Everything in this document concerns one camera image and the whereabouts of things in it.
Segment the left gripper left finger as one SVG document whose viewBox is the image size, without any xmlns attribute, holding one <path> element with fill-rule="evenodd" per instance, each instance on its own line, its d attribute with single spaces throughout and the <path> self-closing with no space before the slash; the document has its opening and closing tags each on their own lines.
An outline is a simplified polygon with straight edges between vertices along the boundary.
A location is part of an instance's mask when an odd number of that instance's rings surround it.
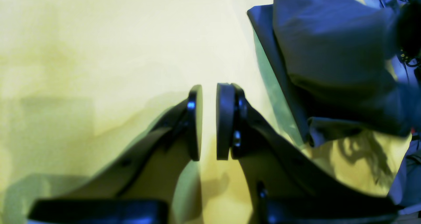
<svg viewBox="0 0 421 224">
<path fill-rule="evenodd" d="M 167 224 L 179 176 L 200 160 L 202 86 L 81 187 L 38 199 L 29 224 Z"/>
</svg>

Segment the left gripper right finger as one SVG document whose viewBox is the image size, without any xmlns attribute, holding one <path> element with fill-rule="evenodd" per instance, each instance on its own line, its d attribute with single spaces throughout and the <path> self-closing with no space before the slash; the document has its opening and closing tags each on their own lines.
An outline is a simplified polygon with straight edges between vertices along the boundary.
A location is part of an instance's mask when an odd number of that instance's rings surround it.
<svg viewBox="0 0 421 224">
<path fill-rule="evenodd" d="M 391 199 L 340 184 L 281 137 L 243 89 L 218 83 L 217 160 L 238 160 L 253 206 L 251 224 L 391 224 Z"/>
</svg>

